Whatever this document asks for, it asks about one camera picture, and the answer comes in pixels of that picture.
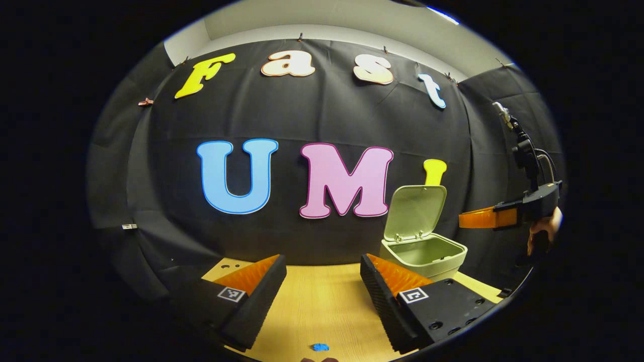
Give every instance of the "pink letter m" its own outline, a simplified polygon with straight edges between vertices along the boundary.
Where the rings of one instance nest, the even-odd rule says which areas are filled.
[[[325,218],[331,208],[325,205],[325,192],[340,215],[351,207],[358,191],[362,190],[360,202],[354,208],[357,216],[381,216],[389,207],[384,202],[384,187],[387,167],[393,152],[382,147],[369,147],[349,175],[337,148],[327,143],[311,143],[302,147],[301,153],[308,159],[307,204],[299,209],[305,218]]]

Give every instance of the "letter u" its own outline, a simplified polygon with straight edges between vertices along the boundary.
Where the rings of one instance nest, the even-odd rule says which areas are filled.
[[[243,150],[251,155],[251,191],[233,195],[226,183],[226,156],[232,144],[212,141],[200,144],[197,155],[202,159],[204,196],[215,209],[227,214],[250,214],[261,209],[270,196],[270,155],[277,151],[274,140],[256,138],[244,142]]]

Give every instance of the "table surface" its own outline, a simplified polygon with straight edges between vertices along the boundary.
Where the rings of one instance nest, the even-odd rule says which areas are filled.
[[[202,279],[213,281],[250,264],[224,258]],[[497,297],[501,290],[465,274],[457,272],[453,279],[493,303],[501,300]],[[311,349],[315,343],[324,343],[329,350],[316,352]],[[315,362],[327,357],[382,362],[414,352],[393,351],[360,277],[360,264],[355,263],[287,265],[286,278],[255,344],[242,354],[264,362],[300,362],[305,357]]]

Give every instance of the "bin lid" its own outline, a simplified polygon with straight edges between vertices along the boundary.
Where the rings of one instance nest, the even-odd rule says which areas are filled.
[[[447,189],[444,186],[402,186],[392,196],[384,239],[410,240],[429,235],[439,221]]]

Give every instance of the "ceiling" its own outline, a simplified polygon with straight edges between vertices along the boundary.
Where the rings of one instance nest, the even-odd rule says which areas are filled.
[[[513,61],[462,23],[426,7],[392,0],[243,0],[204,17],[210,40],[288,24],[352,28],[387,37],[428,53],[467,77]]]

